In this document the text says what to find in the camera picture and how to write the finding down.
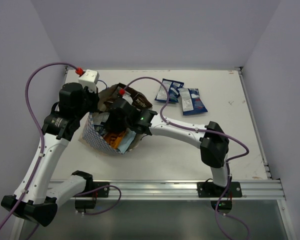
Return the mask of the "checkered blue paper bag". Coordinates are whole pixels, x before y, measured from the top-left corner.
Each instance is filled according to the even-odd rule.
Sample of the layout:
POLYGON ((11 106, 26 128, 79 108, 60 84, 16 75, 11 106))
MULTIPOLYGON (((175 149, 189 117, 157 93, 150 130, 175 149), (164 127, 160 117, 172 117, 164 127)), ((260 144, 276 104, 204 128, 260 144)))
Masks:
MULTIPOLYGON (((109 132, 107 132, 104 136, 100 136, 95 131, 95 128, 94 128, 93 117, 100 114, 100 113, 103 113, 104 111, 107 111, 109 106, 104 105, 100 101, 100 97, 99 97, 98 108, 99 108, 99 110, 101 110, 101 112, 95 112, 95 113, 89 113, 88 114, 87 121, 84 125, 81 136, 79 137, 79 141, 86 144, 86 145, 88 145, 88 146, 90 146, 95 151, 99 151, 99 152, 102 152, 102 153, 107 154, 107 155, 123 155, 123 154, 119 154, 117 149, 112 148, 104 140, 104 136, 109 132)), ((136 136, 135 136, 133 142, 130 144, 128 150, 125 153, 127 153, 127 152, 133 150, 134 148, 136 148, 143 136, 144 136, 143 134, 137 134, 136 133, 136 136)))

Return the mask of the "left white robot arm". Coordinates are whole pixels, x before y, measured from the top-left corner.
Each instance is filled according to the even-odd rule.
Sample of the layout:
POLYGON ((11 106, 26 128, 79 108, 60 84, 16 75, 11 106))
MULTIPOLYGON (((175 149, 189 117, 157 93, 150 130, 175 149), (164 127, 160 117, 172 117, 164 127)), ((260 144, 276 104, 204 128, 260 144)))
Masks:
POLYGON ((62 86, 59 101, 54 103, 39 132, 40 142, 31 165, 19 187, 5 195, 1 206, 13 215, 48 226, 58 209, 70 198, 93 193, 93 176, 76 170, 53 189, 48 189, 52 174, 64 150, 80 127, 81 119, 98 111, 98 88, 71 82, 62 86))

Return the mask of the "blue white snack packet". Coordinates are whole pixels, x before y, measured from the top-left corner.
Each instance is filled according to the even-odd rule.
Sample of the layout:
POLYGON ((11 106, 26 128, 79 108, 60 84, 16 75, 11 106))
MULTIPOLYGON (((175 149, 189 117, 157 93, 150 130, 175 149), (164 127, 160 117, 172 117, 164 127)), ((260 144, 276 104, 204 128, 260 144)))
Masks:
POLYGON ((180 89, 183 88, 184 82, 170 80, 170 79, 162 79, 162 84, 164 86, 160 86, 158 93, 155 97, 155 101, 165 103, 167 99, 169 103, 178 103, 180 96, 180 89))

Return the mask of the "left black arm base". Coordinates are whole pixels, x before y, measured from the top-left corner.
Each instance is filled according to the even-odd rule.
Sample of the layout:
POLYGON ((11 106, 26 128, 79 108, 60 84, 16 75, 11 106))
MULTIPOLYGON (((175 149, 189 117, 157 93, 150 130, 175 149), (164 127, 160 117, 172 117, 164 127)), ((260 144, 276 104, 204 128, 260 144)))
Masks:
POLYGON ((78 212, 92 211, 97 205, 98 198, 109 196, 109 185, 107 181, 93 181, 84 192, 75 195, 74 207, 78 212))

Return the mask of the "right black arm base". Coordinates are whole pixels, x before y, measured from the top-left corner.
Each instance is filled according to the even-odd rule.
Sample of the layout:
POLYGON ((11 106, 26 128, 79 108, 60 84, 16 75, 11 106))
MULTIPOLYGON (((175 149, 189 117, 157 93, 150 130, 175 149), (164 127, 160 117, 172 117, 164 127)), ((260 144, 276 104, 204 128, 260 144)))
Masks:
MULTIPOLYGON (((211 200, 211 207, 215 210, 217 201, 224 191, 224 187, 215 185, 211 178, 208 178, 204 182, 198 182, 196 184, 196 190, 199 198, 216 198, 217 200, 211 200)), ((234 198, 242 198, 241 185, 237 181, 231 181, 228 190, 222 197, 222 200, 218 204, 218 211, 223 214, 228 214, 233 207, 234 198)))

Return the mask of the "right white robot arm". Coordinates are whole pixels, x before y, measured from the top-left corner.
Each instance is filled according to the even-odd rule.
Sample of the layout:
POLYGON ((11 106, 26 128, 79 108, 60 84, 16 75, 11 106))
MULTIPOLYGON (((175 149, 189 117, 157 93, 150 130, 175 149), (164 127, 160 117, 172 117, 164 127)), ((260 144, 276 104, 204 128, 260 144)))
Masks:
POLYGON ((109 132, 129 129, 138 135, 168 137, 196 147, 200 150, 201 161, 211 169, 213 192, 222 197, 231 190, 225 164, 229 139, 216 122, 205 126, 161 117, 150 109, 139 110, 123 98, 111 103, 108 112, 105 128, 109 132))

